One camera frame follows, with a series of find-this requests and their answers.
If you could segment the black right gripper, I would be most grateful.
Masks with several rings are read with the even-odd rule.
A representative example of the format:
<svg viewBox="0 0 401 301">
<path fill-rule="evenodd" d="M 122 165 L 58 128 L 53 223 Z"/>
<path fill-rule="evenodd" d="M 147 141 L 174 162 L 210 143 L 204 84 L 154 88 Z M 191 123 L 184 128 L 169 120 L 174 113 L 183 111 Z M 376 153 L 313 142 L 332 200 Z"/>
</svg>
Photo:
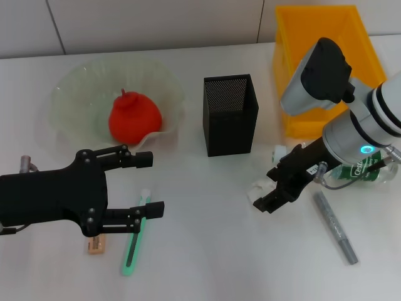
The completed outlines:
<svg viewBox="0 0 401 301">
<path fill-rule="evenodd" d="M 321 137 L 306 147 L 297 145 L 266 174 L 277 188 L 257 199 L 253 206 L 261 212 L 273 213 L 286 203 L 296 201 L 314 178 L 308 169 L 321 162 L 327 163 L 328 171 L 338 166 L 338 160 L 326 148 Z"/>
</svg>

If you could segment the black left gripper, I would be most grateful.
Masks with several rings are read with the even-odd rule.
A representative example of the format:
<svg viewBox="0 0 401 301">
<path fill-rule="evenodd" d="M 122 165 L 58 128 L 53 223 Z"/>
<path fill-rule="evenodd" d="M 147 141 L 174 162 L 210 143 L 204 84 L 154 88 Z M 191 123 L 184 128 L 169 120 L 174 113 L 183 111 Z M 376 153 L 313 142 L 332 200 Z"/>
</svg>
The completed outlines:
<svg viewBox="0 0 401 301">
<path fill-rule="evenodd" d="M 131 153 L 118 145 L 100 150 L 81 150 L 67 167 L 52 171 L 1 176 L 1 224 L 26 224 L 69 220 L 84 236 L 102 232 L 107 208 L 104 171 L 118 168 L 152 167 L 152 152 Z"/>
</svg>

